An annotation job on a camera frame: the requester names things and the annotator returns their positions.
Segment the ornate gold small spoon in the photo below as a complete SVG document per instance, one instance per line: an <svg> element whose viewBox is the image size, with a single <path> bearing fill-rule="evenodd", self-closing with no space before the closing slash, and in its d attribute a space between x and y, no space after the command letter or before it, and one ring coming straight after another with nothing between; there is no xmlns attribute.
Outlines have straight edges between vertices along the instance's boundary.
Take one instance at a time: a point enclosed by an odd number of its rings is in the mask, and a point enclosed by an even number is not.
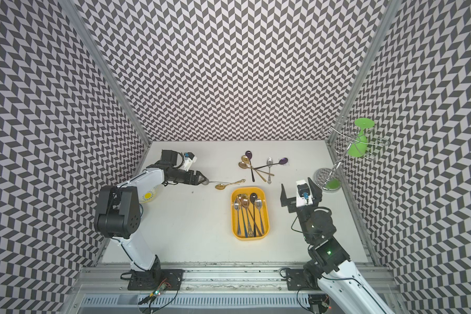
<svg viewBox="0 0 471 314"><path fill-rule="evenodd" d="M217 190L224 190L226 187L229 187L229 186L232 186L232 185L239 185L239 184L242 184L246 182L245 179L241 179L241 180L238 180L238 181L235 181L235 182L232 182L232 183L229 183L229 182L217 182L216 185L215 185L215 188Z"/></svg>

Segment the yellow storage box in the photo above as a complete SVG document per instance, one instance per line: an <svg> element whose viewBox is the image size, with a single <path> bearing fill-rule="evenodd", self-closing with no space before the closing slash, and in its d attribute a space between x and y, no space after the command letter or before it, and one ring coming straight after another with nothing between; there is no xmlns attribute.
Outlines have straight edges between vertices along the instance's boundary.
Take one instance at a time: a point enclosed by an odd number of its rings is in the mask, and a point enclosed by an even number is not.
<svg viewBox="0 0 471 314"><path fill-rule="evenodd" d="M250 202L250 195L252 193L256 193L258 198L260 198L263 201L262 218L263 218L263 223L264 223L265 234L263 236L259 236L259 237L256 237L256 238L249 237L249 236L248 236L248 238L245 237L245 232L244 232L244 228L243 228L242 212L244 212L246 225L247 225L247 221L246 221L247 216L245 214L245 210L242 210L242 208L240 207L239 219L240 219L240 228L241 228L242 235L237 236L237 231L236 231L237 230L237 222L236 222L237 217L236 217L236 211L234 210L234 201L235 201L235 199L237 199L238 194L242 194L242 195L245 194L248 197L248 199L249 199L249 212L250 212L250 215L251 215L251 222L253 223L253 206ZM268 204L266 202L266 195L265 195L263 189L261 189L259 187L237 188L233 191L233 193L231 195L230 205L231 205L231 219L232 219L231 229L232 229L232 233L234 234L236 239L239 239L241 241L259 240L259 239L265 238L269 234L269 232L270 232L269 211L268 211ZM256 213L256 223L257 223L258 228L260 229L259 212L258 212L256 206L255 206L255 213Z"/></svg>

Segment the silver spoon ornate handle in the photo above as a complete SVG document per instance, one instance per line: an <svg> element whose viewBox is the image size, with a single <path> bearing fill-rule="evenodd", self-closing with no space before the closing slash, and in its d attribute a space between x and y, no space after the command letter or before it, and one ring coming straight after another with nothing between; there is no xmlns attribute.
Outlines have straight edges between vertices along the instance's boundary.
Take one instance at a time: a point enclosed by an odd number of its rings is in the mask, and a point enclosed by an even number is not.
<svg viewBox="0 0 471 314"><path fill-rule="evenodd" d="M235 210L235 213L236 213L236 217L237 217L237 236L240 236L242 235L242 232L241 232L241 228L240 228L240 219L239 219L239 210L240 210L240 202L238 199L235 199L234 201L234 210Z"/></svg>

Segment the rose gold spoon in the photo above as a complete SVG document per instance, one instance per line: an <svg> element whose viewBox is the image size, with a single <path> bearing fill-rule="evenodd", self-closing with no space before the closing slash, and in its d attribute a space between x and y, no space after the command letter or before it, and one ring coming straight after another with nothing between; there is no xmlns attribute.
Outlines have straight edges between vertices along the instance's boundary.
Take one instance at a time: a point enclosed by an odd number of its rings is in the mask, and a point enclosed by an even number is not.
<svg viewBox="0 0 471 314"><path fill-rule="evenodd" d="M250 169L250 170L254 170L254 171L257 171L259 173L265 173L265 174L268 174L268 175L271 175L271 176L274 176L274 174L272 173L268 173L266 171L263 171L263 170L258 170L256 168L253 168L253 167L250 167L248 164L246 164L245 162L239 162L238 163L238 166L241 168L241 169Z"/></svg>

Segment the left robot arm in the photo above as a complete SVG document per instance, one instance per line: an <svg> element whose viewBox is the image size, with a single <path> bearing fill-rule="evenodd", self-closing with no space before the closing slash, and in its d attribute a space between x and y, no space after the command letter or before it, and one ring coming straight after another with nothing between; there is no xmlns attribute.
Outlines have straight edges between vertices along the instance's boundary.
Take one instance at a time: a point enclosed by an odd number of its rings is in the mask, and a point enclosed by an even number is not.
<svg viewBox="0 0 471 314"><path fill-rule="evenodd" d="M120 183L107 185L96 200L94 229L112 239L130 259L135 272L150 272L160 266L139 231L141 200L146 193L161 185L187 184L198 186L208 181L200 171L191 170L197 161L194 153L163 150L159 161L147 166L139 175Z"/></svg>

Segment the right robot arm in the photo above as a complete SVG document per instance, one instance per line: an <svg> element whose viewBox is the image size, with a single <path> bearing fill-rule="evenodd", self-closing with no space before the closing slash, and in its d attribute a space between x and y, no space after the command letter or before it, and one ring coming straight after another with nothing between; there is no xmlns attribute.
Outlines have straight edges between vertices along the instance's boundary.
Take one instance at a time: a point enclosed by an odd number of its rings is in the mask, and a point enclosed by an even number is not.
<svg viewBox="0 0 471 314"><path fill-rule="evenodd" d="M309 245L311 260L304 265L306 282L328 294L344 313L393 313L335 239L332 210L319 205L322 197L323 190L311 178L296 182L296 196L292 198L281 187L281 206L296 214L298 232Z"/></svg>

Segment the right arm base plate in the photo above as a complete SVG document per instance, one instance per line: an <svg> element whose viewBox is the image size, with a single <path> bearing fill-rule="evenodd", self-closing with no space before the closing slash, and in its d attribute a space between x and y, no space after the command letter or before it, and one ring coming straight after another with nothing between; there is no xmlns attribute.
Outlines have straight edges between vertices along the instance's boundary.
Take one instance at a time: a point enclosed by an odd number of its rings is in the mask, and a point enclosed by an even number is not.
<svg viewBox="0 0 471 314"><path fill-rule="evenodd" d="M285 281L289 291L319 290L317 279L304 269L285 268Z"/></svg>

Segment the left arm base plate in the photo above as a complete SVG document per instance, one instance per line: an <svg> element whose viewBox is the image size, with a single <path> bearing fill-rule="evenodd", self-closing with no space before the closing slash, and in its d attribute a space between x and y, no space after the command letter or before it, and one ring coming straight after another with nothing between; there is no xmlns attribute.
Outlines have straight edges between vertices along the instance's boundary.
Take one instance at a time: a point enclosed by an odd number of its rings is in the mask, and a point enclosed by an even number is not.
<svg viewBox="0 0 471 314"><path fill-rule="evenodd" d="M167 290L179 290L183 282L184 270L166 269L160 271L123 273L120 278L128 282L130 291L156 291L162 283L168 283Z"/></svg>

